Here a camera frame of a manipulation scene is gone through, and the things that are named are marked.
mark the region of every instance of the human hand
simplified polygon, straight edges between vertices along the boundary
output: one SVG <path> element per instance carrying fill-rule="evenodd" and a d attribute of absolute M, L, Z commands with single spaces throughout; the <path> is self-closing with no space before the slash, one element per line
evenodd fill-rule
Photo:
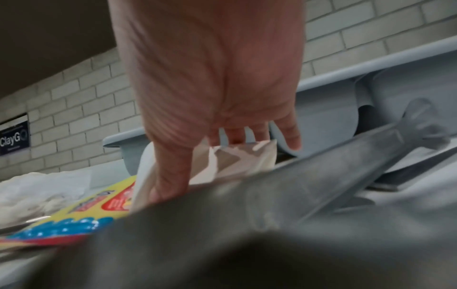
<path fill-rule="evenodd" d="M 158 179 L 150 201 L 186 192 L 192 151 L 207 136 L 268 140 L 274 121 L 301 148 L 295 91 L 304 45 L 302 0 L 109 0 Z"/>

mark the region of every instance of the dark ceiling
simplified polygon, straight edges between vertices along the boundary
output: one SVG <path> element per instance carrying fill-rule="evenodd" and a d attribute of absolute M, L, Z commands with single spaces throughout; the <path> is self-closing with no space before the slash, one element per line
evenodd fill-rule
<path fill-rule="evenodd" d="M 114 46 L 107 0 L 0 0 L 0 97 Z"/>

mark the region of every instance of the finger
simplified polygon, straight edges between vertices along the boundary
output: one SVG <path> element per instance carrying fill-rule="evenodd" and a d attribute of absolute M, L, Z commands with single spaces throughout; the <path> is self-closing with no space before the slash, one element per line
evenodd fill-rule
<path fill-rule="evenodd" d="M 220 146 L 220 137 L 219 137 L 218 128 L 211 129 L 207 138 L 208 138 L 208 142 L 209 142 L 210 146 L 212 146 L 212 147 Z"/>
<path fill-rule="evenodd" d="M 228 144 L 241 144 L 246 142 L 246 132 L 244 128 L 224 129 L 228 138 Z"/>
<path fill-rule="evenodd" d="M 293 109 L 285 117 L 275 120 L 276 125 L 282 132 L 289 148 L 293 150 L 301 149 L 301 136 L 300 130 L 297 125 L 297 118 L 295 116 L 295 109 Z"/>
<path fill-rule="evenodd" d="M 268 123 L 261 123 L 256 125 L 251 125 L 249 128 L 254 133 L 256 141 L 270 140 L 270 132 L 268 130 Z"/>
<path fill-rule="evenodd" d="M 192 168 L 191 148 L 154 143 L 157 182 L 149 200 L 162 202 L 186 193 Z"/>

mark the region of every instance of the dark blue sign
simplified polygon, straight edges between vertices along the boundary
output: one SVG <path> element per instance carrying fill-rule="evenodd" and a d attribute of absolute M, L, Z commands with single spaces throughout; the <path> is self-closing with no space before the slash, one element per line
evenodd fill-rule
<path fill-rule="evenodd" d="M 29 122 L 21 122 L 0 131 L 0 156 L 30 147 Z"/>

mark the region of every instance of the brick wall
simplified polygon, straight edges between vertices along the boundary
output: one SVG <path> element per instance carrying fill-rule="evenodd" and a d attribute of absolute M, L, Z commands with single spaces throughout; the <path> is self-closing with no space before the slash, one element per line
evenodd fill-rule
<path fill-rule="evenodd" d="M 457 35 L 457 0 L 308 0 L 302 78 Z M 0 179 L 121 158 L 101 140 L 141 125 L 110 50 L 0 99 L 0 122 L 27 112 L 31 149 L 0 157 Z"/>

